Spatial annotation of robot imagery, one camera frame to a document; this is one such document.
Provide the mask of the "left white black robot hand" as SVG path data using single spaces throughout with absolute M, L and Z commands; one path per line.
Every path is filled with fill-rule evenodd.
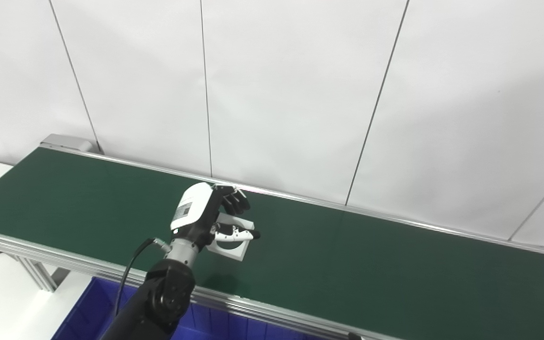
M 261 233 L 233 218 L 250 209 L 237 187 L 200 182 L 186 189 L 170 224 L 174 238 L 185 239 L 201 252 L 218 242 L 256 240 Z

